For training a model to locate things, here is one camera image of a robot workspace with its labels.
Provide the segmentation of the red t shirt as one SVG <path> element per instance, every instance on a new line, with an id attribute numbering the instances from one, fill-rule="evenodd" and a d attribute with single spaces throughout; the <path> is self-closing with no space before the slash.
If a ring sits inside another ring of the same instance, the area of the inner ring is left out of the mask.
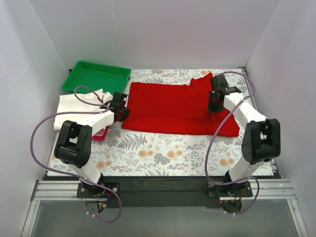
<path id="1" fill-rule="evenodd" d="M 133 82 L 122 128 L 153 133 L 214 135 L 228 110 L 208 110 L 211 73 L 190 84 Z"/>

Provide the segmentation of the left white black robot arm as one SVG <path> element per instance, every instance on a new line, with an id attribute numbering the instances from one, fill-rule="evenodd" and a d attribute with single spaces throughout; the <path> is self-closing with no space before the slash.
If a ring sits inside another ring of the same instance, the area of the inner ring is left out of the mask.
<path id="1" fill-rule="evenodd" d="M 71 167 L 76 174 L 90 182 L 88 191 L 93 197 L 101 197 L 105 185 L 100 182 L 101 173 L 90 161 L 92 137 L 102 129 L 122 122 L 129 114 L 125 106 L 128 95 L 115 92 L 109 102 L 100 107 L 109 109 L 89 115 L 78 122 L 66 120 L 61 130 L 54 149 L 54 156 Z"/>

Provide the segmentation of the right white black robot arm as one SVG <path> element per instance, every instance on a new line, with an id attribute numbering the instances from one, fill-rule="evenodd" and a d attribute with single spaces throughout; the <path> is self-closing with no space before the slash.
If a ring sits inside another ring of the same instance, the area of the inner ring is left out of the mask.
<path id="1" fill-rule="evenodd" d="M 215 135 L 218 135 L 225 122 L 233 116 L 244 128 L 241 144 L 242 157 L 227 172 L 222 183 L 212 182 L 213 185 L 223 186 L 224 192 L 235 196 L 241 191 L 241 183 L 245 183 L 252 174 L 264 163 L 278 157 L 281 152 L 280 123 L 269 119 L 258 112 L 250 103 L 248 96 L 243 96 L 235 86 L 229 86 L 225 73 L 211 78 L 212 91 L 209 95 L 208 110 L 222 112 L 228 110 Z"/>

